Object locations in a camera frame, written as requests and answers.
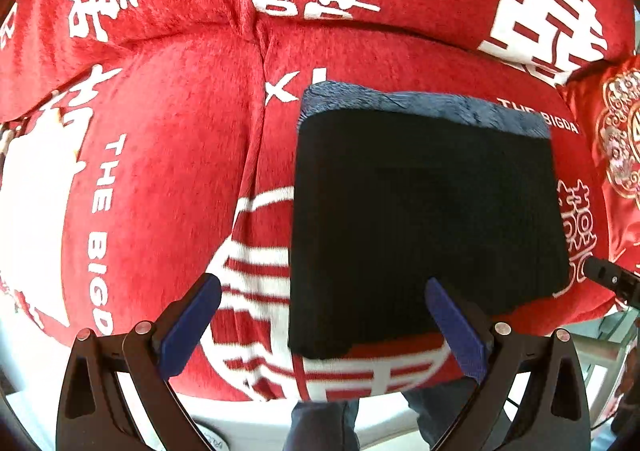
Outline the dark grey black pants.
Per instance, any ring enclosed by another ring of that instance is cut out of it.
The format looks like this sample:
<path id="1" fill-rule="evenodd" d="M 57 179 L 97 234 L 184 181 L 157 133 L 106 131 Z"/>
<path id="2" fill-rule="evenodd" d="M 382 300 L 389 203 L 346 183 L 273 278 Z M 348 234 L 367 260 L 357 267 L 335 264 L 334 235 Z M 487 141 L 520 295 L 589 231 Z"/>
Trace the dark grey black pants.
<path id="1" fill-rule="evenodd" d="M 315 360 L 431 333 L 436 279 L 488 315 L 568 281 L 551 136 L 470 96 L 323 81 L 303 95 L 288 347 Z"/>

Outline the red floral embroidered cushion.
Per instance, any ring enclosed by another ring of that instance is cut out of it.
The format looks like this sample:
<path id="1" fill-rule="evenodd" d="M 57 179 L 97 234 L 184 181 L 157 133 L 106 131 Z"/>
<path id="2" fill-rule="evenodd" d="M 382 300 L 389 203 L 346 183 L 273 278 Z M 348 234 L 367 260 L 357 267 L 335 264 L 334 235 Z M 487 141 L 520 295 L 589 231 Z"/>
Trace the red floral embroidered cushion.
<path id="1" fill-rule="evenodd" d="M 560 93 L 587 139 L 608 225 L 608 259 L 639 271 L 639 58 L 585 68 Z"/>

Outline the operator grey jeans leg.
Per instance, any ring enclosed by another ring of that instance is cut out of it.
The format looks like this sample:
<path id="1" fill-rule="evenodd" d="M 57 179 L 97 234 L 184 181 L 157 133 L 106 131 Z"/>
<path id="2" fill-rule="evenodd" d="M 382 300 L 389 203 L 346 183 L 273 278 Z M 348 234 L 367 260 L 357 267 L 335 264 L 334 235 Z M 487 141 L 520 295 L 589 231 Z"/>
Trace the operator grey jeans leg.
<path id="1" fill-rule="evenodd" d="M 472 395 L 473 379 L 349 401 L 299 402 L 285 450 L 359 450 L 408 433 L 421 449 L 438 442 Z"/>

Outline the red wedding sofa cover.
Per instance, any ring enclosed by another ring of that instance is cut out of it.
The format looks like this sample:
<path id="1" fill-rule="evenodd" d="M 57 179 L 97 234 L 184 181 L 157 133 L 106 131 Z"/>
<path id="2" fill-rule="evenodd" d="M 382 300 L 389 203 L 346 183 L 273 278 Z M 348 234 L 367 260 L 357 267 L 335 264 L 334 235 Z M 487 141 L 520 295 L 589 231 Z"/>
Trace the red wedding sofa cover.
<path id="1" fill-rule="evenodd" d="M 546 335 L 608 310 L 587 139 L 560 88 L 634 52 L 632 0 L 14 0 L 1 26 L 1 287 L 64 345 L 222 298 L 175 389 L 337 401 L 449 382 L 437 327 L 315 360 L 288 347 L 305 90 L 470 96 L 546 122 L 568 281 L 502 318 Z"/>

